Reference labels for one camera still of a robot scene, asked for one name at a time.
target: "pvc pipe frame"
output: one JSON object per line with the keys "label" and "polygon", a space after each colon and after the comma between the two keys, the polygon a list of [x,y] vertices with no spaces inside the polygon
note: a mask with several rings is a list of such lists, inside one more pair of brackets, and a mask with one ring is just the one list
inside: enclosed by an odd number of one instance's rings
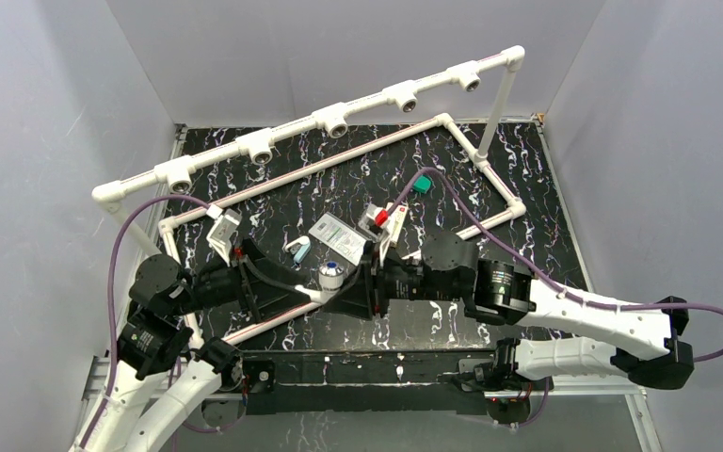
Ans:
{"label": "pvc pipe frame", "polygon": [[[227,160],[238,155],[248,155],[254,162],[258,162],[256,157],[264,153],[269,154],[269,148],[275,145],[277,141],[293,137],[317,127],[324,127],[329,135],[333,137],[333,132],[338,124],[344,125],[346,130],[345,118],[347,116],[376,106],[397,104],[404,112],[408,112],[416,105],[416,94],[427,89],[433,89],[448,83],[458,83],[463,89],[471,91],[477,87],[479,80],[477,75],[479,73],[499,66],[505,66],[506,73],[503,76],[500,88],[498,88],[490,121],[487,123],[486,130],[484,131],[484,138],[489,136],[493,137],[497,130],[497,124],[500,117],[503,114],[503,109],[506,106],[508,93],[510,92],[514,75],[521,67],[524,56],[525,50],[521,46],[517,45],[509,47],[494,56],[489,56],[477,61],[468,61],[448,68],[441,73],[435,73],[418,80],[408,80],[383,89],[376,94],[362,97],[354,101],[330,105],[314,111],[314,113],[308,117],[290,121],[274,128],[266,128],[251,132],[250,134],[239,137],[231,143],[218,146],[209,151],[199,153],[198,155],[183,155],[161,163],[155,166],[152,170],[143,172],[129,179],[113,181],[97,186],[92,190],[92,198],[99,203],[99,205],[101,205],[102,208],[119,224],[122,224],[126,220],[127,215],[125,209],[121,205],[121,201],[128,194],[142,188],[157,184],[167,184],[171,189],[173,189],[176,184],[181,182],[185,182],[186,186],[189,186],[188,184],[191,184],[191,182],[188,176],[198,169],[214,165],[217,162]],[[410,102],[414,102],[414,104],[412,104],[410,108],[407,108],[407,104]],[[438,125],[445,126],[453,134],[456,140],[458,140],[470,156],[470,159],[473,161],[475,166],[487,179],[492,182],[498,193],[506,199],[507,210],[500,215],[487,218],[483,223],[487,227],[493,227],[497,224],[522,215],[525,211],[524,204],[522,204],[522,202],[516,198],[510,190],[508,190],[505,184],[503,184],[503,181],[500,180],[486,161],[491,139],[489,139],[489,143],[482,142],[482,144],[486,145],[482,145],[480,149],[476,149],[461,133],[461,131],[458,130],[456,125],[453,123],[453,119],[446,113],[436,116],[431,120],[413,125],[407,129],[395,132],[387,137],[376,139],[344,153],[334,155],[333,157],[327,158],[315,164],[290,172],[289,174],[273,179],[272,181],[248,188],[214,203],[222,208],[225,208],[229,205],[265,193],[278,186],[288,184],[292,181],[305,177],[306,175],[314,174],[315,172],[330,168],[356,156],[382,148],[399,139],[424,132],[425,130]],[[199,208],[191,210],[178,217],[165,218],[160,221],[159,232],[162,235],[163,241],[165,241],[166,252],[177,261],[180,262],[180,258],[178,256],[178,252],[175,250],[175,244],[173,243],[172,232],[174,228],[187,221],[202,217],[205,215],[205,212],[205,209]],[[153,243],[153,240],[151,240],[151,238],[148,237],[148,235],[136,223],[133,223],[130,226],[128,233],[135,239],[140,248],[146,254],[154,255],[159,252],[159,249],[156,247],[156,244]],[[465,239],[475,236],[476,234],[478,234],[478,231],[475,227],[467,228],[459,233],[459,235]],[[185,316],[185,323],[187,327],[193,330],[190,345],[192,347],[200,347],[203,344],[203,339],[201,337],[201,329],[198,326],[198,319],[194,314],[187,315]]]}

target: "floor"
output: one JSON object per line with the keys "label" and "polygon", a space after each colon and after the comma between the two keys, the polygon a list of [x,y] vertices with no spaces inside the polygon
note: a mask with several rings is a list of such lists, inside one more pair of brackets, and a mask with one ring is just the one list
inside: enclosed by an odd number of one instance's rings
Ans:
{"label": "floor", "polygon": [[[278,143],[272,162],[265,167],[237,158],[199,171],[191,194],[216,200],[389,135],[400,127],[350,127],[339,139],[330,139],[319,130],[311,131]],[[483,125],[462,125],[461,129],[477,144]],[[214,148],[252,130],[189,130],[184,153]],[[531,121],[500,124],[490,150],[490,162],[523,199],[527,213],[493,232],[558,281],[586,287],[540,133]],[[392,200],[423,166],[443,170],[480,218],[503,210],[503,200],[474,170],[460,146],[444,128],[435,128],[235,206],[244,217],[240,234],[253,237],[264,252],[289,265],[290,257],[283,246],[305,235],[324,213],[331,212],[344,222],[355,224],[367,203]],[[433,230],[457,231],[471,224],[440,188],[414,195],[409,203],[405,239],[401,239],[398,248],[402,255],[418,250],[423,237]],[[181,206],[176,203],[169,207],[171,215],[180,212]],[[187,267],[198,269],[217,258],[205,243],[205,228],[205,221],[196,221],[177,230],[177,246]],[[483,257],[505,259],[487,240],[478,243]],[[335,253],[313,240],[312,251],[297,271],[308,274],[311,285],[316,287],[315,269],[328,258],[336,259]],[[223,336],[246,326],[249,319],[237,311],[237,306],[225,305],[202,313],[205,336]],[[398,301],[386,318],[375,321],[320,312],[306,315],[247,341],[242,348],[246,352],[435,350],[461,354],[466,350],[486,350],[503,337],[546,340],[562,335],[560,331],[539,328],[477,325],[464,317],[463,310],[453,302]],[[639,450],[623,396],[553,397],[551,402],[541,421],[516,436],[493,428],[484,416],[457,416],[454,412],[280,412],[249,416],[241,421],[241,427],[224,436],[183,430],[178,450]],[[599,430],[605,433],[574,433],[589,424],[606,428]]]}
{"label": "floor", "polygon": [[[398,128],[396,125],[351,127],[340,139],[330,139],[322,131],[313,130],[279,142],[272,162],[265,167],[253,165],[247,158],[237,158],[201,170],[194,178],[191,193],[201,199],[219,199],[376,137],[389,135]],[[199,153],[228,143],[250,130],[190,130],[184,152]],[[463,126],[462,130],[473,144],[477,144],[483,125]],[[527,213],[510,224],[495,228],[494,233],[558,281],[585,287],[537,126],[533,122],[504,123],[499,132],[499,140],[494,141],[490,152],[490,161],[524,200]],[[325,212],[355,224],[367,203],[394,199],[422,166],[444,170],[480,218],[504,209],[503,200],[474,170],[461,147],[444,128],[438,127],[236,206],[244,217],[239,232],[256,239],[264,252],[277,256],[281,263],[291,263],[283,246],[305,235]],[[409,203],[405,239],[400,240],[398,248],[402,255],[418,250],[425,234],[432,230],[456,231],[471,224],[462,218],[453,200],[440,188],[434,187],[424,196],[412,197]],[[180,207],[172,205],[169,212],[178,213]],[[205,243],[204,224],[203,220],[192,222],[177,231],[177,245],[187,267],[198,269],[207,260],[217,258]],[[505,258],[500,250],[487,242],[485,239],[479,242],[482,257]],[[311,285],[316,287],[317,266],[326,258],[336,257],[333,251],[313,240],[313,249],[299,271],[308,273]],[[387,318],[375,321],[318,312],[257,336],[243,344],[243,348],[447,350],[488,347],[503,337],[549,339],[559,336],[556,331],[544,329],[477,325],[465,318],[459,307],[457,303],[403,301],[393,304]],[[237,313],[235,304],[227,304],[204,312],[201,326],[207,336],[223,336],[248,322],[248,318]]]}

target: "black marble patterned mat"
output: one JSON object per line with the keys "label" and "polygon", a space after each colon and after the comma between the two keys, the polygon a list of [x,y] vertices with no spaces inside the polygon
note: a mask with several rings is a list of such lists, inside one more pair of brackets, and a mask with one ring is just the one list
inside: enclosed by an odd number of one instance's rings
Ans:
{"label": "black marble patterned mat", "polygon": [[[247,158],[235,158],[198,171],[190,194],[217,200],[404,127],[354,126],[339,139],[312,130],[279,142],[272,162],[264,167],[253,165]],[[482,124],[461,125],[461,130],[477,145],[483,127]],[[191,129],[187,131],[184,153],[203,152],[252,130]],[[586,287],[537,126],[529,121],[500,124],[489,160],[527,206],[523,217],[497,226],[494,233],[557,281]],[[252,236],[272,258],[291,265],[284,245],[307,234],[324,213],[331,212],[347,224],[355,224],[367,203],[382,205],[393,200],[411,175],[423,166],[444,171],[479,218],[504,210],[503,199],[474,170],[450,133],[437,127],[234,206],[243,215],[239,232]],[[409,217],[398,244],[401,255],[418,250],[426,232],[433,228],[458,231],[472,224],[462,217],[441,187],[433,187],[425,195],[415,193],[408,201]],[[182,206],[174,202],[168,214],[181,211]],[[198,269],[208,260],[219,258],[206,244],[210,226],[211,220],[207,218],[178,228],[176,243],[186,267]],[[488,240],[476,240],[482,256],[505,258]],[[317,266],[337,256],[317,240],[312,242],[312,250],[297,271],[309,274],[310,287],[317,288]],[[237,311],[237,304],[231,303],[203,312],[200,319],[204,336],[223,336],[248,325],[249,318]],[[453,350],[492,346],[508,336],[551,339],[560,337],[561,333],[541,328],[477,325],[463,315],[460,303],[393,301],[389,315],[382,319],[362,321],[315,312],[250,339],[241,347],[246,350]]]}

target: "white wall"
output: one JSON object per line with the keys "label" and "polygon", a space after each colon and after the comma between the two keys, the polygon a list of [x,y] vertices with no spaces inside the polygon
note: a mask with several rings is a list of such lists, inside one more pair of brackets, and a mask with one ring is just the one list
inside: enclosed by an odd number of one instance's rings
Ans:
{"label": "white wall", "polygon": [[172,132],[103,0],[0,0],[0,452],[70,446],[118,229],[89,192]]}
{"label": "white wall", "polygon": [[[546,111],[604,0],[227,2],[107,0],[176,122],[269,125],[512,45],[527,56],[507,115]],[[487,118],[500,72],[474,94],[443,87],[409,115]]]}
{"label": "white wall", "polygon": [[[596,289],[723,306],[723,2],[606,2],[547,125]],[[692,317],[698,354],[723,346]],[[723,359],[650,403],[667,452],[723,450]]]}

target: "purple cable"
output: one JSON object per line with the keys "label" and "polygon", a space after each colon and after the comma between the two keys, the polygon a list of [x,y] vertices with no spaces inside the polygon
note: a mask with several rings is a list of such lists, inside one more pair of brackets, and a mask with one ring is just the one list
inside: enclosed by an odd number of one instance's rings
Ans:
{"label": "purple cable", "polygon": [[123,222],[118,231],[118,236],[115,238],[115,245],[112,246],[112,256],[109,258],[109,273],[106,280],[106,309],[109,322],[109,377],[106,379],[105,397],[101,399],[101,403],[98,405],[98,408],[95,409],[92,420],[90,420],[87,429],[82,435],[82,441],[79,443],[79,447],[82,449],[87,445],[92,431],[98,424],[98,420],[101,419],[101,416],[104,414],[106,404],[108,403],[107,397],[112,396],[112,389],[115,386],[115,372],[118,368],[118,326],[115,319],[115,268],[118,266],[118,251],[121,248],[121,241],[123,240],[123,236],[126,235],[126,231],[129,230],[132,221],[134,221],[142,211],[158,202],[173,200],[194,202],[199,207],[203,207],[204,209],[209,208],[208,203],[187,195],[165,195],[146,201]]}
{"label": "purple cable", "polygon": [[550,393],[550,379],[544,379],[544,393],[541,395],[541,403],[538,404],[538,410],[536,414],[525,420],[525,422],[519,423],[519,427],[527,427],[534,423],[544,411],[544,406],[547,405],[547,395]]}
{"label": "purple cable", "polygon": [[[528,268],[531,269],[531,271],[537,275],[544,283],[549,285],[558,293],[564,292],[564,288],[561,287],[558,282],[553,281],[549,276],[547,276],[541,269],[539,269],[538,266],[536,266],[533,262],[531,262],[530,259],[525,258],[521,254],[519,254],[516,250],[509,247],[509,245],[505,244],[503,241],[495,237],[492,233],[489,232],[489,230],[484,227],[483,224],[478,220],[478,218],[473,215],[473,213],[470,211],[470,209],[467,207],[466,204],[461,200],[461,197],[458,195],[456,190],[453,188],[453,186],[450,184],[450,181],[447,180],[447,178],[444,176],[444,174],[439,171],[436,168],[431,167],[425,167],[418,170],[414,176],[411,177],[411,180],[408,184],[406,184],[406,187],[403,189],[403,191],[400,192],[400,194],[397,196],[397,198],[392,203],[392,207],[389,208],[387,213],[391,215],[394,213],[394,209],[400,205],[403,200],[406,199],[406,197],[409,195],[409,190],[411,190],[411,186],[414,185],[415,182],[417,182],[417,179],[419,179],[420,176],[423,174],[430,173],[432,175],[437,176],[442,183],[444,184],[445,188],[447,188],[447,191],[450,192],[451,196],[453,196],[453,199],[456,201],[456,204],[458,204],[458,208],[461,209],[461,212],[464,213],[474,224],[475,226],[481,231],[481,233],[489,239],[492,243],[497,245],[498,247],[502,248],[503,250],[507,251],[509,254],[514,256],[517,261],[521,262],[522,264],[526,265]],[[585,306],[591,306],[593,308],[598,309],[604,309],[606,311],[616,311],[618,306],[616,304],[608,304],[608,303],[599,303],[597,301],[585,301],[580,296],[577,296],[571,292],[566,292],[565,297],[567,299],[571,299],[572,301],[577,302],[580,305]],[[635,304],[635,305],[623,305],[619,307],[621,311],[652,311],[656,309],[685,309],[685,310],[692,310],[692,311],[708,311],[711,313],[716,313],[719,315],[723,315],[723,309],[719,308],[717,306],[710,306],[707,304],[698,304],[698,303],[666,303],[666,304]],[[698,356],[694,359],[695,363],[701,363],[704,361],[709,361],[714,358],[718,358],[720,356],[723,356],[723,348],[720,350],[717,350],[713,353],[709,353],[707,355]]]}

